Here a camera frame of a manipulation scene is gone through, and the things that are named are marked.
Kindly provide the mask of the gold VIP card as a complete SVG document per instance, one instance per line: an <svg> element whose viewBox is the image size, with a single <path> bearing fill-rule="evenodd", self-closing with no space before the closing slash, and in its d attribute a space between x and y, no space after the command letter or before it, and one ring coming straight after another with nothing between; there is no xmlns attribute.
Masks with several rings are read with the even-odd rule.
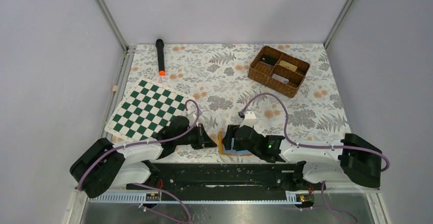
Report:
<svg viewBox="0 0 433 224"><path fill-rule="evenodd" d="M293 72L295 72L298 68L296 65L291 64L291 63L286 62L286 61L280 61L279 65L284 67L285 69L288 69L288 70L293 71Z"/></svg>

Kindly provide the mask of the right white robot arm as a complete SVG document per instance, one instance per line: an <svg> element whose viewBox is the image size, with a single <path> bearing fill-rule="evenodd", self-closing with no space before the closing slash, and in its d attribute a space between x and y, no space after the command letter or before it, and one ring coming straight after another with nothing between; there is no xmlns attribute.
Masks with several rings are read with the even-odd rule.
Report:
<svg viewBox="0 0 433 224"><path fill-rule="evenodd" d="M355 134L302 147L282 135L262 135L249 126L229 125L219 141L224 152L247 152L268 163L293 166L286 181L290 190L348 180L363 187L380 187L382 152Z"/></svg>

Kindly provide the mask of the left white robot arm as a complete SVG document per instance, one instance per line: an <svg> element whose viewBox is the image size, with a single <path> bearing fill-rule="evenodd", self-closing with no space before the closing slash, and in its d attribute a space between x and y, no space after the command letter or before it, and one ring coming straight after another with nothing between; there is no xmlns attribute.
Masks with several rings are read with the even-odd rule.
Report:
<svg viewBox="0 0 433 224"><path fill-rule="evenodd" d="M158 184L159 176L145 161L165 158L179 145L190 145L195 150L217 146L202 124L194 125L187 117L176 116L144 141L114 146L107 138L98 139L72 164L69 173L89 198L132 183L151 189Z"/></svg>

